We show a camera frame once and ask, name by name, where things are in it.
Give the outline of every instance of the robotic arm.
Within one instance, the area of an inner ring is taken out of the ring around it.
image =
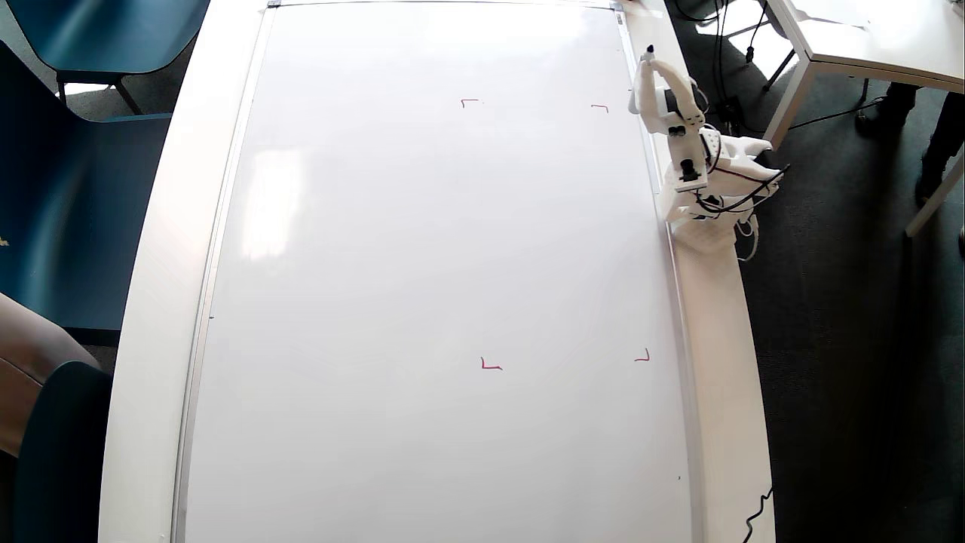
[[[658,87],[657,72],[668,87]],[[664,175],[658,208],[674,237],[701,252],[715,252],[735,241],[734,225],[748,225],[757,236],[754,207],[778,189],[786,168],[766,168],[755,158],[771,144],[732,137],[705,123],[697,85],[656,59],[653,45],[640,59],[628,109],[650,133],[668,136],[671,163]],[[740,226],[743,234],[745,228]]]

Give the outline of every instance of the red marker line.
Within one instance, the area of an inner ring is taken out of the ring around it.
[[[487,365],[485,365],[485,358],[483,358],[483,357],[480,357],[480,360],[482,360],[482,369],[498,369],[499,371],[503,371],[503,368],[501,368],[501,367],[499,367],[499,366],[487,366]]]

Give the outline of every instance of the wire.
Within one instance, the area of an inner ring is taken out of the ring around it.
[[[853,109],[848,109],[847,111],[841,111],[841,112],[839,112],[839,113],[833,113],[833,114],[831,114],[831,115],[825,115],[824,117],[818,117],[817,119],[811,119],[810,121],[805,121],[804,123],[798,123],[797,125],[791,126],[791,128],[789,128],[788,130],[799,129],[799,128],[801,128],[801,127],[806,127],[807,125],[809,125],[809,124],[811,124],[811,123],[817,123],[818,121],[827,121],[828,119],[834,119],[835,117],[840,117],[841,115],[847,115],[848,113],[854,113],[855,111],[861,111],[862,109],[866,109],[866,108],[872,107],[873,105],[878,105],[878,104],[881,103],[881,101],[884,100],[884,99],[885,99],[885,97],[878,97],[878,98],[876,98],[876,99],[874,99],[874,100],[866,103],[865,105],[861,105],[861,106],[855,107],[855,108],[853,108]]]
[[[698,190],[697,192],[695,192],[694,195],[697,196],[697,203],[703,208],[704,211],[706,211],[706,212],[708,212],[708,213],[713,213],[713,214],[720,215],[720,214],[722,214],[722,213],[726,213],[726,212],[735,210],[735,209],[739,208],[740,206],[744,205],[745,203],[747,203],[748,200],[750,200],[751,198],[754,198],[754,197],[757,196],[762,190],[764,190],[765,188],[767,188],[768,186],[770,186],[770,184],[773,183],[774,180],[776,180],[777,178],[779,178],[779,177],[781,177],[782,175],[784,175],[784,173],[787,171],[788,168],[790,168],[790,164],[788,164],[787,166],[781,168],[781,170],[780,170],[778,173],[772,175],[769,179],[767,179],[767,180],[765,180],[765,181],[761,181],[761,182],[760,182],[760,186],[757,187],[757,188],[755,188],[754,190],[752,190],[750,193],[748,193],[747,196],[744,196],[744,197],[741,198],[738,202],[733,203],[733,204],[730,204],[729,206],[726,206],[726,207],[724,207],[724,208],[718,207],[717,209],[711,209],[710,207],[708,207],[707,204],[706,204],[706,201],[701,197],[701,194],[700,194],[700,191],[699,191],[699,190]],[[735,172],[729,172],[729,171],[727,171],[727,170],[725,170],[725,169],[723,169],[723,168],[719,168],[719,169],[720,169],[722,172],[726,172],[726,173],[733,174],[733,175],[740,175],[740,174],[737,174],[737,173],[735,173]],[[749,178],[749,177],[747,177],[747,176],[741,176],[741,177],[743,177],[743,178],[745,178],[745,179],[751,179],[751,178]]]
[[[724,91],[724,100],[730,95],[727,92],[727,85],[724,82],[724,34],[727,32],[727,11],[728,6],[731,4],[731,0],[721,0],[724,4],[724,14],[721,15],[721,31],[720,36],[717,39],[717,66],[718,66],[718,76],[721,78],[721,90]]]
[[[764,2],[760,6],[760,19],[758,19],[758,24],[754,27],[754,34],[751,35],[751,42],[747,44],[747,54],[744,55],[744,60],[746,60],[748,64],[754,61],[754,38],[758,36],[758,28],[760,28],[760,24],[764,22],[764,14],[766,13],[767,2]]]
[[[770,499],[771,499],[771,493],[773,493],[773,492],[774,492],[774,487],[771,487],[771,488],[767,491],[767,494],[766,494],[766,495],[761,496],[761,497],[760,497],[760,509],[758,509],[758,512],[757,512],[757,513],[751,515],[750,517],[747,517],[747,521],[746,521],[746,523],[747,523],[747,536],[744,537],[744,541],[742,541],[741,543],[747,543],[748,541],[751,540],[751,534],[754,533],[754,527],[751,526],[751,521],[753,521],[754,519],[756,519],[757,517],[759,517],[760,514],[764,512],[764,500],[770,500]]]
[[[751,42],[748,44],[749,47],[754,44],[754,38],[758,36],[758,28],[760,28],[760,24],[764,22],[765,14],[767,14],[767,2],[764,2],[764,5],[760,7],[760,19],[758,19],[758,25],[754,27],[754,34],[751,35]]]
[[[737,260],[739,260],[740,262],[749,262],[752,258],[754,258],[754,255],[758,254],[758,244],[760,243],[760,229],[756,228],[753,224],[751,224],[751,233],[744,234],[744,229],[741,228],[739,222],[736,223],[735,226],[737,226],[737,231],[740,232],[741,236],[745,238],[750,238],[751,236],[754,236],[754,244],[751,245],[751,254],[745,256],[744,258],[741,258],[739,256],[737,257]]]
[[[715,18],[717,18],[717,14],[714,14],[714,16],[707,17],[707,18],[703,18],[703,19],[698,18],[698,17],[694,17],[693,15],[690,15],[690,14],[688,14],[687,12],[685,12],[685,11],[680,7],[680,0],[674,0],[674,6],[676,7],[676,10],[680,13],[681,18],[684,18],[684,19],[687,19],[687,20],[690,20],[690,21],[694,21],[694,22],[708,22],[708,21],[712,21],[712,20],[714,20]]]

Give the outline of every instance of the black cable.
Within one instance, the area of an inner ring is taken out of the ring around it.
[[[848,113],[854,113],[855,111],[861,111],[862,109],[866,109],[866,108],[868,108],[868,107],[872,107],[873,105],[877,105],[877,104],[881,103],[881,101],[882,101],[884,98],[885,98],[885,97],[881,96],[881,97],[878,97],[878,98],[876,98],[876,99],[874,99],[874,100],[872,100],[872,101],[870,101],[870,102],[868,102],[868,103],[866,103],[866,104],[864,104],[864,105],[860,105],[860,106],[855,107],[855,108],[853,108],[853,109],[848,109],[848,110],[846,110],[846,111],[839,111],[838,113],[832,113],[831,115],[825,115],[824,117],[818,117],[817,119],[811,119],[811,120],[805,121],[805,122],[803,122],[803,123],[798,123],[798,124],[796,124],[796,125],[791,126],[788,130],[799,129],[799,128],[801,128],[801,127],[806,127],[807,125],[810,125],[811,123],[817,123],[817,122],[820,122],[820,121],[827,121],[828,119],[834,119],[835,117],[840,117],[841,115],[847,115]],[[758,133],[758,134],[763,134],[763,133],[764,133],[764,130],[752,129],[752,128],[748,127],[747,125],[745,125],[743,122],[741,122],[740,126],[741,126],[741,127],[744,127],[744,129],[746,129],[746,130],[749,131],[749,132],[756,132],[756,133]]]
[[[750,200],[751,198],[754,198],[755,196],[757,196],[758,193],[760,193],[762,190],[764,190],[765,188],[767,188],[774,180],[776,180],[777,178],[779,178],[779,177],[781,177],[782,175],[784,175],[784,173],[787,171],[788,168],[790,168],[790,164],[788,164],[787,166],[781,168],[781,171],[779,171],[778,173],[776,173],[776,174],[774,174],[773,176],[771,176],[770,179],[767,179],[767,180],[765,180],[765,181],[761,181],[759,187],[757,187],[757,188],[755,188],[754,190],[752,190],[747,196],[744,196],[744,198],[742,198],[740,201],[738,201],[738,202],[736,202],[736,203],[734,203],[734,204],[730,204],[729,206],[726,206],[725,208],[711,209],[711,208],[707,207],[707,205],[706,205],[706,203],[704,202],[703,198],[701,198],[701,195],[700,195],[700,191],[699,191],[699,190],[698,190],[697,192],[695,192],[694,195],[697,196],[697,203],[703,208],[704,211],[706,211],[706,212],[708,212],[708,213],[717,214],[717,215],[722,214],[722,213],[726,213],[726,212],[732,211],[732,210],[734,210],[734,209],[736,209],[736,208],[739,208],[740,206],[743,206],[745,203],[747,203],[748,200]],[[733,173],[733,172],[728,172],[727,170],[725,170],[725,169],[723,169],[723,168],[717,168],[717,169],[719,169],[719,170],[722,171],[722,172]]]
[[[687,12],[685,12],[685,11],[680,7],[680,0],[674,0],[674,6],[676,7],[677,12],[680,13],[681,18],[684,18],[684,19],[686,19],[686,20],[690,20],[690,21],[694,21],[694,22],[708,22],[708,21],[712,21],[712,20],[714,20],[715,18],[717,18],[717,14],[716,14],[716,13],[715,13],[713,16],[711,16],[711,17],[707,17],[707,18],[703,18],[703,19],[698,18],[698,17],[694,17],[693,15],[688,14]]]
[[[731,0],[722,0],[722,2],[724,14],[720,15],[721,31],[720,38],[717,41],[717,72],[721,78],[721,90],[724,91],[724,100],[726,100],[730,94],[727,92],[727,85],[724,82],[724,34],[727,32],[727,8],[731,4]]]
[[[754,27],[754,34],[751,35],[751,42],[747,44],[747,54],[744,55],[744,60],[746,60],[748,64],[751,64],[751,62],[754,61],[754,38],[758,36],[758,28],[760,28],[760,24],[764,22],[764,14],[766,13],[767,2],[764,2],[763,5],[760,6],[760,19],[758,19],[758,24]]]
[[[874,99],[874,100],[866,103],[865,105],[861,105],[861,106],[855,107],[854,109],[848,109],[847,111],[841,111],[841,112],[839,112],[839,113],[833,113],[833,114],[831,114],[831,115],[825,115],[824,117],[818,117],[817,119],[811,119],[810,121],[805,121],[804,123],[798,123],[797,125],[793,125],[793,126],[792,126],[791,128],[789,128],[788,130],[799,129],[799,128],[801,128],[801,127],[806,127],[807,125],[809,125],[809,124],[811,124],[811,123],[817,123],[818,121],[827,121],[828,119],[834,119],[835,117],[840,117],[841,115],[847,115],[848,113],[854,113],[855,111],[861,111],[862,109],[865,109],[865,108],[868,108],[868,107],[872,107],[873,105],[878,105],[879,103],[881,103],[881,101],[882,101],[884,98],[885,98],[885,97],[878,97],[878,98],[876,98],[876,99]]]
[[[771,488],[767,491],[767,494],[766,494],[766,495],[760,497],[760,509],[758,509],[758,512],[755,513],[755,514],[753,514],[753,515],[751,515],[750,517],[747,517],[747,521],[746,521],[746,522],[747,522],[747,536],[744,537],[744,541],[742,541],[741,543],[747,543],[748,541],[751,540],[751,534],[754,533],[754,527],[751,526],[751,521],[753,521],[754,519],[756,519],[757,517],[759,517],[760,514],[764,512],[764,500],[770,500],[770,499],[771,499],[771,493],[772,493],[772,492],[774,492],[774,487],[771,487]]]
[[[714,13],[720,15],[720,6],[718,5],[718,0],[714,0]],[[717,44],[721,37],[721,19],[720,16],[716,20],[717,29],[714,31],[714,47],[710,51],[710,78],[714,82],[714,93],[717,94],[717,101],[723,102],[727,99],[724,96],[724,92],[721,90],[720,77],[717,76]]]

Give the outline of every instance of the white table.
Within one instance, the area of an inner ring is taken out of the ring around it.
[[[868,28],[800,16],[793,0],[768,5],[794,46],[798,63],[764,139],[781,145],[818,73],[844,73],[965,93],[965,28],[947,0],[863,1]],[[905,234],[914,236],[962,176],[962,154]]]
[[[212,0],[184,78],[142,233],[118,352],[99,540],[167,542],[188,368],[207,292],[211,234],[263,0]],[[654,43],[684,68],[660,0],[627,4],[635,48]],[[669,159],[655,138],[658,164]],[[700,420],[693,506],[701,541],[741,540],[771,485],[757,362],[735,255],[675,248]],[[754,541],[774,541],[772,501]]]

